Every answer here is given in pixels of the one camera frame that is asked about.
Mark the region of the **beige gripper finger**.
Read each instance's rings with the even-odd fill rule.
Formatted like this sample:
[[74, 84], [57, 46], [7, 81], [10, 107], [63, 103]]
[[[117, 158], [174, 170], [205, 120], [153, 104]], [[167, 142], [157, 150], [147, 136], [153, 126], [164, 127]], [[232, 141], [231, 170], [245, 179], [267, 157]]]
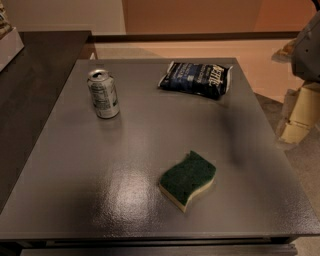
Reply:
[[298, 90], [288, 90], [276, 129], [280, 143], [299, 144], [320, 120], [320, 84], [304, 82]]

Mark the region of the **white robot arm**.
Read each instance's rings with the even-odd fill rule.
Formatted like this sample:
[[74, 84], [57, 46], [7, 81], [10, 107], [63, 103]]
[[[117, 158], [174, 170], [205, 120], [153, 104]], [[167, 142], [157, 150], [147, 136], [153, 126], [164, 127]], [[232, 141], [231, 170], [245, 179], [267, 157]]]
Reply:
[[320, 119], [320, 11], [272, 59], [290, 62], [293, 75], [304, 81], [298, 91], [287, 93], [279, 128], [281, 141], [298, 144]]

